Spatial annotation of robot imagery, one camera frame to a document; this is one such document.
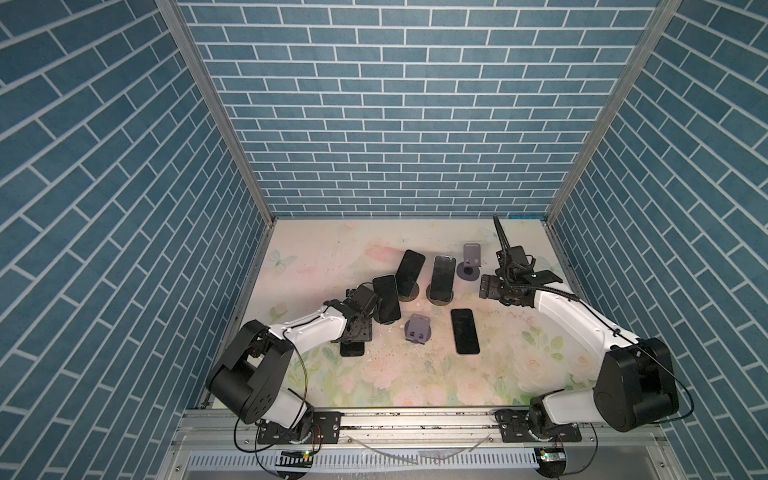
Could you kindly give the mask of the black phone stand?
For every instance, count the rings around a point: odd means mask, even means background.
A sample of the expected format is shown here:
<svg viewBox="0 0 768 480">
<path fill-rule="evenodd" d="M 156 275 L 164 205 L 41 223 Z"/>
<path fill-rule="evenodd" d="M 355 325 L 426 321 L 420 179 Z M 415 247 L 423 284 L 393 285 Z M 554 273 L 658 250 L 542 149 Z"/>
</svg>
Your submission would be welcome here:
<svg viewBox="0 0 768 480">
<path fill-rule="evenodd" d="M 361 357 L 365 354 L 365 343 L 363 341 L 341 342 L 340 355 L 345 358 Z"/>
<path fill-rule="evenodd" d="M 397 283 L 394 275 L 376 277 L 372 281 L 374 292 L 379 297 L 377 321 L 390 325 L 401 319 Z"/>
</svg>

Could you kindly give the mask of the black phone front stand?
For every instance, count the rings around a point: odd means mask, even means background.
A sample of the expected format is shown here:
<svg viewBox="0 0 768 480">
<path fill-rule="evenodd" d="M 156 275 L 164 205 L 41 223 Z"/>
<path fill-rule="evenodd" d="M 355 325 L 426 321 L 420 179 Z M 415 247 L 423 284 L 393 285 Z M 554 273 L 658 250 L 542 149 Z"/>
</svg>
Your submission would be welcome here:
<svg viewBox="0 0 768 480">
<path fill-rule="evenodd" d="M 363 341 L 341 342 L 340 355 L 345 358 L 361 357 L 365 354 L 365 343 Z"/>
</svg>

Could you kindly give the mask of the black phone pink case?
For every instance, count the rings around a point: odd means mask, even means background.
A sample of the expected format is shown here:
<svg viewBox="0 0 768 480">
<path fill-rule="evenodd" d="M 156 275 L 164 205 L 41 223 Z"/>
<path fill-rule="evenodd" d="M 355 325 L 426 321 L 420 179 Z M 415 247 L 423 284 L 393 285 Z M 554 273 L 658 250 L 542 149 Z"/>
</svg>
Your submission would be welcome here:
<svg viewBox="0 0 768 480">
<path fill-rule="evenodd" d="M 474 315 L 470 309 L 453 309 L 451 324 L 456 351 L 459 355 L 480 353 Z"/>
</svg>

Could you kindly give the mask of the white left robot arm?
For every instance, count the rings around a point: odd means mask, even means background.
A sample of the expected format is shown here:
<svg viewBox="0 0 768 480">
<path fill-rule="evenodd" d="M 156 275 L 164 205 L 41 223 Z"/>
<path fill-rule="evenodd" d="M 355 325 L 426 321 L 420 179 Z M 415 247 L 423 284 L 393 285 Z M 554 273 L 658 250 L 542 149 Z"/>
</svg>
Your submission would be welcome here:
<svg viewBox="0 0 768 480">
<path fill-rule="evenodd" d="M 244 424 L 267 421 L 278 427 L 280 442 L 304 439 L 312 429 L 314 407 L 308 391 L 283 387 L 292 361 L 306 369 L 307 352 L 337 343 L 343 357 L 365 353 L 381 300 L 373 284 L 347 291 L 343 300 L 328 300 L 319 310 L 296 320 L 265 325 L 245 323 L 211 368 L 207 390 Z"/>
</svg>

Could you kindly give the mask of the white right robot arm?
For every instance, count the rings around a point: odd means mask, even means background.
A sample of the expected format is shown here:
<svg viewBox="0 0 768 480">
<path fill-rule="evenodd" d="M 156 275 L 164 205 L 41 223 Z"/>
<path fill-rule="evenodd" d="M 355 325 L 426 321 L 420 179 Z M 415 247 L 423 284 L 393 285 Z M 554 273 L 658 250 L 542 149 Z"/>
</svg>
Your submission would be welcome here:
<svg viewBox="0 0 768 480">
<path fill-rule="evenodd" d="M 671 352 L 658 338 L 642 339 L 599 313 L 578 295 L 536 271 L 521 246 L 503 246 L 499 267 L 481 276 L 479 297 L 505 306 L 531 307 L 560 325 L 598 366 L 594 386 L 558 390 L 531 400 L 528 425 L 542 439 L 561 426 L 604 423 L 619 432 L 670 420 L 679 411 L 678 382 Z"/>
</svg>

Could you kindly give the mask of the grey phone stand front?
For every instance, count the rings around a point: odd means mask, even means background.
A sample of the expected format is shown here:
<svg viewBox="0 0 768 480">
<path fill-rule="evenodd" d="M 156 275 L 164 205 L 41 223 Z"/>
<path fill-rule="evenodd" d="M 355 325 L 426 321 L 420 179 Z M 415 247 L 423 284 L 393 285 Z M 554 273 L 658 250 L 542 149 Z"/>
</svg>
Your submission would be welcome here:
<svg viewBox="0 0 768 480">
<path fill-rule="evenodd" d="M 412 314 L 405 324 L 405 340 L 414 344 L 425 345 L 431 338 L 431 319 L 425 315 Z"/>
</svg>

